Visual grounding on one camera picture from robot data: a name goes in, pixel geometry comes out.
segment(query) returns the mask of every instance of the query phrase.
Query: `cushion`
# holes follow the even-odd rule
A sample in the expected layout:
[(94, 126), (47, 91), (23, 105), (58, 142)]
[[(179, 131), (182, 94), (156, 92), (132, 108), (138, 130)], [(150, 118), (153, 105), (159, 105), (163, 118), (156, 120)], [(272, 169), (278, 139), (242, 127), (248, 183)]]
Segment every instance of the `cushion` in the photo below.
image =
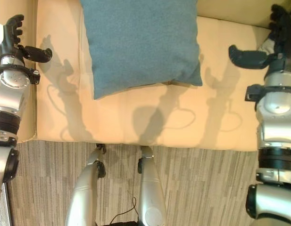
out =
[(202, 87), (157, 83), (94, 100), (80, 1), (39, 1), (36, 46), (53, 58), (37, 64), (37, 139), (256, 151), (254, 103), (244, 98), (266, 70), (234, 66), (228, 47), (257, 49), (270, 31), (200, 16), (197, 24)]
[(95, 98), (176, 81), (201, 86), (196, 0), (81, 0)]

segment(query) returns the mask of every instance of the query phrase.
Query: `couch armrest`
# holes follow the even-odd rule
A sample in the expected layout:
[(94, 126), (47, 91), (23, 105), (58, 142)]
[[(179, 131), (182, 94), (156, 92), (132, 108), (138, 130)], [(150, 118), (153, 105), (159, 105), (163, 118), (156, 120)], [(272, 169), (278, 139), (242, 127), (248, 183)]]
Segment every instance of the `couch armrest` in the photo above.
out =
[[(36, 38), (36, 16), (37, 0), (20, 0), (20, 1), (2, 1), (0, 0), (0, 24), (5, 24), (7, 20), (16, 15), (23, 14), (23, 35), (21, 44), (35, 46)], [(27, 61), (27, 67), (35, 67), (35, 64)], [(18, 131), (18, 142), (24, 142), (32, 139), (36, 134), (36, 103), (35, 87), (32, 85), (30, 90), (29, 101), (24, 112), (20, 128)]]

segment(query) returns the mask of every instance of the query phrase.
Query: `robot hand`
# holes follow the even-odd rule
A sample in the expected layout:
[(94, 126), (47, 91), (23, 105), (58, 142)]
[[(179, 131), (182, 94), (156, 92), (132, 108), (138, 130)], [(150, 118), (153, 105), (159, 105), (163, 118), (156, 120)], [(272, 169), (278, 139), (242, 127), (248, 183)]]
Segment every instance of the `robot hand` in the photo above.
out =
[(51, 49), (42, 50), (31, 46), (23, 47), (19, 45), (21, 40), (18, 36), (22, 35), (23, 31), (18, 28), (22, 26), (23, 20), (23, 15), (15, 15), (4, 25), (4, 39), (0, 44), (0, 60), (4, 56), (13, 56), (23, 64), (23, 58), (40, 63), (50, 61), (52, 58)]

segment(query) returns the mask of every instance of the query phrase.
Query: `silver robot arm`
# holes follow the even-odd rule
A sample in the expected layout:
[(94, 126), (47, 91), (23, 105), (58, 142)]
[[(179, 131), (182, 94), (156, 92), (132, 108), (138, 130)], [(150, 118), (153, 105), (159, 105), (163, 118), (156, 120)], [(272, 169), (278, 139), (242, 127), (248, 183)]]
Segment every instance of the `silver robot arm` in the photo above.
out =
[(10, 18), (3, 26), (0, 44), (0, 192), (2, 183), (17, 172), (17, 131), (29, 97), (31, 84), (38, 84), (39, 72), (25, 67), (23, 58), (48, 62), (50, 49), (41, 50), (19, 45), (23, 15)]
[(236, 66), (269, 66), (264, 85), (249, 86), (245, 97), (256, 103), (259, 121), (256, 179), (262, 183), (249, 186), (246, 202), (247, 213), (255, 219), (252, 226), (291, 225), (291, 17), (278, 5), (272, 12), (274, 53), (229, 48)]
[(142, 226), (166, 225), (166, 206), (161, 181), (154, 162), (153, 151), (141, 146), (142, 158), (138, 171), (141, 173), (139, 221)]
[(97, 179), (105, 176), (98, 146), (91, 153), (86, 167), (80, 174), (67, 212), (66, 226), (95, 226), (97, 209)]

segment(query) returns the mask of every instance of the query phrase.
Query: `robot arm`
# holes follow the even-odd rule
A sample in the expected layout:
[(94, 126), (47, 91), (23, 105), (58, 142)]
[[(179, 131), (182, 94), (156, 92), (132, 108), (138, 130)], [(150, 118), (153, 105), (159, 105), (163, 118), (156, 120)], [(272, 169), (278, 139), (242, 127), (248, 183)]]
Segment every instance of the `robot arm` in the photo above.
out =
[(259, 121), (256, 179), (262, 184), (250, 185), (246, 202), (253, 226), (291, 225), (291, 17), (278, 5), (272, 12), (274, 53), (229, 48), (236, 66), (269, 66), (264, 85), (249, 86), (245, 97), (256, 103)]
[(41, 50), (19, 45), (23, 33), (23, 15), (10, 18), (3, 26), (0, 44), (0, 188), (13, 179), (17, 172), (17, 131), (29, 97), (31, 84), (38, 84), (39, 72), (25, 67), (23, 58), (48, 62), (50, 49)]

